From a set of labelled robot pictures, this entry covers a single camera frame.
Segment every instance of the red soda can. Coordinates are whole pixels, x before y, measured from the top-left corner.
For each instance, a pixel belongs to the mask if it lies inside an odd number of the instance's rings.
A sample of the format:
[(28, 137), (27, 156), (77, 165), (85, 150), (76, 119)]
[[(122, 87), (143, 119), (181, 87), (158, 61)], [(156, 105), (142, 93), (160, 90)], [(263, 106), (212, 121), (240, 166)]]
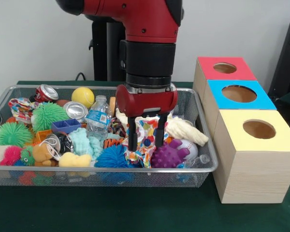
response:
[(59, 98), (58, 93), (49, 85), (40, 85), (37, 87), (34, 99), (36, 102), (53, 102)]

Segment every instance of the circular hole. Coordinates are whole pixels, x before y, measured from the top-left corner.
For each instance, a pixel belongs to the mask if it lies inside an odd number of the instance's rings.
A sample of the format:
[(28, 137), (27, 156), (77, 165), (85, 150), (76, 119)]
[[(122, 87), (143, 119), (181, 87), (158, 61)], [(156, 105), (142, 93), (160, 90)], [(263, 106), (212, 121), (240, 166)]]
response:
[(235, 102), (253, 102), (257, 98), (257, 94), (252, 89), (245, 86), (227, 86), (222, 89), (222, 94), (227, 98)]
[(250, 120), (243, 124), (244, 130), (257, 139), (271, 139), (276, 135), (274, 127), (261, 120)]
[(228, 63), (217, 63), (214, 65), (214, 69), (220, 73), (230, 74), (236, 71), (236, 67)]

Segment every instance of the red box lid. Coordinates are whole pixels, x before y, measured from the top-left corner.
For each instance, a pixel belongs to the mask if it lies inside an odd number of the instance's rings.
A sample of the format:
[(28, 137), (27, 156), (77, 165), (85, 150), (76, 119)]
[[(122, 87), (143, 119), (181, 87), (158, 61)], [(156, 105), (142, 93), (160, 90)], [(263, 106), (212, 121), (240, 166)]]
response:
[(241, 57), (198, 57), (207, 80), (256, 80)]

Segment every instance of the bottle label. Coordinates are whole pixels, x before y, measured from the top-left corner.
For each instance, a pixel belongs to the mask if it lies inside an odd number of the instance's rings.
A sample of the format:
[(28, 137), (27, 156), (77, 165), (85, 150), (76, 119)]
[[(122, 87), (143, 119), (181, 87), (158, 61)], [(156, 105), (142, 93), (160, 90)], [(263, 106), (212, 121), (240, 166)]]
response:
[(107, 113), (103, 113), (97, 110), (89, 110), (89, 113), (86, 116), (86, 118), (91, 119), (96, 122), (100, 122), (106, 126), (109, 125), (110, 123), (110, 120), (107, 119)]

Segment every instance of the wooden box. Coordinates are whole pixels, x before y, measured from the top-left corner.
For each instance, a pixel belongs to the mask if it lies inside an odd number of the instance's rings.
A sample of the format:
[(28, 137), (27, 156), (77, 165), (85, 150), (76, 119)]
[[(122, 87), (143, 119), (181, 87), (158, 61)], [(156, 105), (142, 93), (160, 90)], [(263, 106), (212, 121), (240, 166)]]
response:
[(290, 185), (290, 128), (276, 110), (220, 110), (214, 179), (222, 203), (281, 203)]
[(203, 108), (212, 138), (219, 109), (276, 109), (257, 81), (236, 80), (208, 80)]
[(256, 80), (254, 74), (240, 57), (199, 57), (193, 81), (193, 89), (201, 102), (207, 80)]

